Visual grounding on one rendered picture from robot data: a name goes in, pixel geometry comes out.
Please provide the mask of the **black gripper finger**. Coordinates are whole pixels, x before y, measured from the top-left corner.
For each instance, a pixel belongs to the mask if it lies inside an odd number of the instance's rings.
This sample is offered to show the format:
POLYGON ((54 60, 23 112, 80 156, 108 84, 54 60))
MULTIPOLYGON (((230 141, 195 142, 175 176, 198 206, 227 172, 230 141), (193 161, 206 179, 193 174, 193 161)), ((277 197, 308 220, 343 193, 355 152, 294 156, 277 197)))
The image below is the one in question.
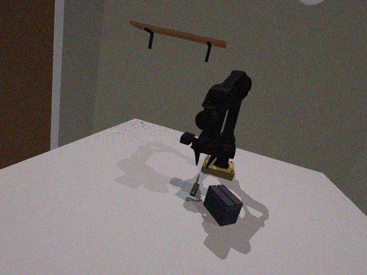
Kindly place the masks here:
POLYGON ((199 161, 199 157, 200 157, 200 153, 197 152, 197 148, 192 147, 192 146, 190 148, 192 148, 194 150, 195 157, 196 157, 196 166, 197 166, 198 165, 198 161, 199 161))
POLYGON ((206 165, 206 169, 209 167, 209 165, 211 164, 211 162, 216 158, 216 157, 221 157, 221 155, 219 154, 215 154, 214 152, 212 152, 211 156, 210 156, 210 159, 206 165))

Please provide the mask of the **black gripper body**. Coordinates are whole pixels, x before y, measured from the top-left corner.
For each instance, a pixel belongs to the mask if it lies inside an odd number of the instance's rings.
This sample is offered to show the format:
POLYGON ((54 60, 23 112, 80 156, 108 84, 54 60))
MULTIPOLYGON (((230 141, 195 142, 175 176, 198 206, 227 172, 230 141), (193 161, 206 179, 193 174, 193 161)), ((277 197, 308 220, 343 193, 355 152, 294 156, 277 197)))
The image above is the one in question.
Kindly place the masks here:
MULTIPOLYGON (((209 129, 205 132, 206 132, 205 135, 208 135, 208 136, 211 136, 212 134, 216 134, 216 140, 218 140, 218 138, 220 136, 221 128, 215 128, 214 127, 214 128, 211 128, 211 129, 209 129)), ((197 141, 198 141, 198 139, 195 138, 195 134, 185 132, 181 136, 179 142, 182 143, 182 144, 186 144, 186 145, 189 145, 192 142, 192 147, 197 148, 198 147, 197 141)), ((222 153, 224 157, 233 159, 234 156, 235 156, 235 152, 236 152, 236 149, 235 149, 234 146, 231 146, 229 144, 225 144, 224 146, 220 147, 219 152, 214 152, 214 153, 219 154, 219 155, 221 155, 221 153, 222 153)))

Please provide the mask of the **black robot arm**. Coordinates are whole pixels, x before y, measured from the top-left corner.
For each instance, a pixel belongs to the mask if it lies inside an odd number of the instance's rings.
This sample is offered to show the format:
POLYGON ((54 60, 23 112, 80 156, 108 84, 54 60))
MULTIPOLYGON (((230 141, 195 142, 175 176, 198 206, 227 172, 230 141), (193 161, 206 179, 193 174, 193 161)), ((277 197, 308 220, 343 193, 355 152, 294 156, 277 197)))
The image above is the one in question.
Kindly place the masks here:
MULTIPOLYGON (((211 155, 212 152, 219 152, 220 147, 225 144, 236 148, 233 132, 241 102, 250 91, 251 85, 251 78, 244 71, 233 70, 222 84, 216 84, 210 88, 202 103, 204 110, 199 112, 195 119, 197 127, 203 130, 198 137, 197 152, 211 155), (205 135, 205 131, 211 128, 222 128, 227 110, 224 130, 218 140, 216 140, 216 134, 205 135)), ((228 162, 229 158, 221 153, 221 157, 217 157, 213 165, 227 169, 228 162)))

